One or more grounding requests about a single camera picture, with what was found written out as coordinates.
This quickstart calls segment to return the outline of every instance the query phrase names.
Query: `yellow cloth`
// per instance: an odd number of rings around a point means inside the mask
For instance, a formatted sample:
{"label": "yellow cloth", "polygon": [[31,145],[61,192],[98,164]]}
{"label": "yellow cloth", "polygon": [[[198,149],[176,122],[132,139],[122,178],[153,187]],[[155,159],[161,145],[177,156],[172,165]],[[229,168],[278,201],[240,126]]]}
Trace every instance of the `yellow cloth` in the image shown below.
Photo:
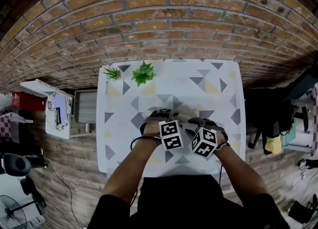
{"label": "yellow cloth", "polygon": [[279,154],[282,152],[282,142],[280,140],[280,135],[275,138],[267,137],[265,149],[267,149],[269,152],[272,152],[273,154]]}

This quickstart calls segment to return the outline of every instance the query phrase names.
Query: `red box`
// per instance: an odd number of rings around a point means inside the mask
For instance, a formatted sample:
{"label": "red box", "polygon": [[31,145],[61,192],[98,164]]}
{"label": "red box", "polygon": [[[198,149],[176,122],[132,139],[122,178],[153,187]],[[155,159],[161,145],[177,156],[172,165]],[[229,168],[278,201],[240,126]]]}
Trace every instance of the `red box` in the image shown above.
{"label": "red box", "polygon": [[30,111],[45,111],[45,98],[26,93],[13,93],[12,106]]}

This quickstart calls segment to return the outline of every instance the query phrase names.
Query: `yellow triangle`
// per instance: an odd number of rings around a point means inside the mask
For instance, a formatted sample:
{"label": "yellow triangle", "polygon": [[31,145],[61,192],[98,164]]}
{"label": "yellow triangle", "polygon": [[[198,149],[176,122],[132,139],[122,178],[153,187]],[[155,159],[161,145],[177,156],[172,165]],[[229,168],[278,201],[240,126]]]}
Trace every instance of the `yellow triangle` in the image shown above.
{"label": "yellow triangle", "polygon": [[195,111],[205,111],[205,108],[200,103],[198,103],[193,109]]}
{"label": "yellow triangle", "polygon": [[152,154],[148,160],[148,163],[149,164],[161,164],[162,162],[158,158],[156,158],[154,154]]}
{"label": "yellow triangle", "polygon": [[220,94],[220,92],[206,79],[205,79],[205,92],[208,94]]}
{"label": "yellow triangle", "polygon": [[152,81],[152,83],[150,83],[148,85],[148,87],[146,87],[143,92],[141,92],[142,95],[155,95],[156,94],[156,86],[155,83]]}
{"label": "yellow triangle", "polygon": [[232,149],[239,155],[240,152],[240,143],[233,143],[231,144]]}
{"label": "yellow triangle", "polygon": [[235,72],[230,72],[229,77],[230,78],[235,78],[237,75],[235,74]]}
{"label": "yellow triangle", "polygon": [[106,138],[110,138],[111,137],[111,133],[110,132],[105,132],[105,137]]}
{"label": "yellow triangle", "polygon": [[108,83],[108,85],[107,85],[107,95],[108,96],[121,96],[121,94],[110,83]]}

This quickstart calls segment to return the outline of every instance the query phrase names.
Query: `green plant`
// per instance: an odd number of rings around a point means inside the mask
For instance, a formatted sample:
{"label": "green plant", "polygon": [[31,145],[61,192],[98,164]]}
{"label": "green plant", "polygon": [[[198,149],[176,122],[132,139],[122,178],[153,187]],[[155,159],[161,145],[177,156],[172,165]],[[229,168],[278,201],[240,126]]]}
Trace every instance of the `green plant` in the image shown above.
{"label": "green plant", "polygon": [[104,68],[107,72],[104,74],[109,75],[109,77],[113,80],[118,80],[121,78],[121,73],[118,69],[114,69],[114,68],[110,68],[108,67],[108,69]]}
{"label": "green plant", "polygon": [[139,69],[133,71],[133,78],[139,87],[140,84],[146,83],[148,80],[152,80],[155,76],[154,67],[151,67],[150,64],[146,64],[145,61],[139,67]]}

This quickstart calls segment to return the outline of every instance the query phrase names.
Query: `wrist strap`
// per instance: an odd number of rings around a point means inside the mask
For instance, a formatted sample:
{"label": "wrist strap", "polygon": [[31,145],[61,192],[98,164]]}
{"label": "wrist strap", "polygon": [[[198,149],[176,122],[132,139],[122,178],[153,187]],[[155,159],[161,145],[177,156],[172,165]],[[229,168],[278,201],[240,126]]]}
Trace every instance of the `wrist strap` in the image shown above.
{"label": "wrist strap", "polygon": [[213,151],[213,153],[214,153],[215,151],[219,151],[220,149],[222,149],[223,146],[230,146],[230,147],[231,147],[231,145],[230,145],[229,143],[223,143],[223,144],[218,145],[218,146],[215,148],[215,150]]}
{"label": "wrist strap", "polygon": [[130,150],[133,149],[133,143],[139,139],[150,139],[154,141],[160,141],[160,144],[161,144],[161,138],[158,136],[139,136],[130,143]]}

